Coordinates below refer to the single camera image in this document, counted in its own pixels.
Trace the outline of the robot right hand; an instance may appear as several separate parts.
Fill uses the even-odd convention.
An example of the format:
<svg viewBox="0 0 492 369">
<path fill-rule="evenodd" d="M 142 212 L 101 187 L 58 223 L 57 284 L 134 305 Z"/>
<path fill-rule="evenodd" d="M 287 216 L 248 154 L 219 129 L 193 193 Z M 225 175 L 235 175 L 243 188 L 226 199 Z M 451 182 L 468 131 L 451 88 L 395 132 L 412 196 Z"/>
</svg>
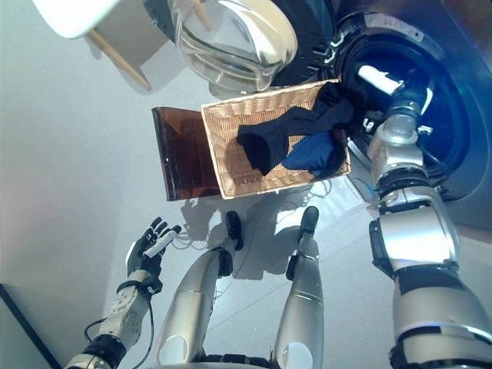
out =
<svg viewBox="0 0 492 369">
<path fill-rule="evenodd" d="M 414 103 L 419 115 L 423 115 L 430 105 L 434 92 L 429 87 L 428 75 L 416 68 L 411 69 L 406 78 L 395 80 L 389 72 L 381 71 L 371 65 L 361 65 L 357 75 L 377 90 L 392 97 L 394 104 L 407 101 Z"/>
</svg>

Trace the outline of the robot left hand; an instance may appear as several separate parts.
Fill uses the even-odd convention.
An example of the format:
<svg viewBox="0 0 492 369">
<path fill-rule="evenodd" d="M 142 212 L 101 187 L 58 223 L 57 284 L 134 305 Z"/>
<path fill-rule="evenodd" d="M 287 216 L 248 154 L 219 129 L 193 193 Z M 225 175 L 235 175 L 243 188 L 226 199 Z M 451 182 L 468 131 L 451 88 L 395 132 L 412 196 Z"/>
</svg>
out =
<svg viewBox="0 0 492 369">
<path fill-rule="evenodd" d="M 166 247 L 179 236 L 181 226 L 168 228 L 168 223 L 157 217 L 145 229 L 143 235 L 131 244 L 125 257 L 128 276 L 137 270 L 156 274 Z"/>
</svg>

